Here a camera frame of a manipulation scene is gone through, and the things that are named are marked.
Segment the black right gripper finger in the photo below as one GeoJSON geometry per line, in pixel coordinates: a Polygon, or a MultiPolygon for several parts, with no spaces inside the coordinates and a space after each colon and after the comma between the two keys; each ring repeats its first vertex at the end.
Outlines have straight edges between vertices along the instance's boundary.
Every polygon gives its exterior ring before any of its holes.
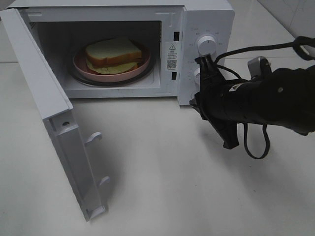
{"type": "Polygon", "coordinates": [[[199,56],[194,59],[199,65],[200,69],[200,83],[201,84],[220,84],[221,72],[217,68],[217,65],[211,58],[210,54],[199,56]]]}

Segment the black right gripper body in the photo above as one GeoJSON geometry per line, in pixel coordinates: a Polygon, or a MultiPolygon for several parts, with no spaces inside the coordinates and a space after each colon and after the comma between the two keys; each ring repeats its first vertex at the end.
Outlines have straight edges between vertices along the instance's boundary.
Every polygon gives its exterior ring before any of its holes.
{"type": "Polygon", "coordinates": [[[239,84],[240,79],[200,79],[199,92],[189,101],[203,120],[208,121],[223,140],[223,147],[233,149],[239,145],[237,122],[228,118],[224,111],[225,89],[239,84]]]}

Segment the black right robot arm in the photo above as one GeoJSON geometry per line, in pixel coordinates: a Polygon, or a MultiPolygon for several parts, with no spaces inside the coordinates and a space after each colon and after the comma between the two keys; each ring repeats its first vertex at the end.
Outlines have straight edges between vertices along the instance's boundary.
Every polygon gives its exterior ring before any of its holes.
{"type": "Polygon", "coordinates": [[[315,67],[264,65],[249,81],[226,80],[209,55],[195,59],[200,89],[189,103],[223,139],[226,149],[238,146],[237,124],[276,125],[308,135],[315,130],[315,67]]]}

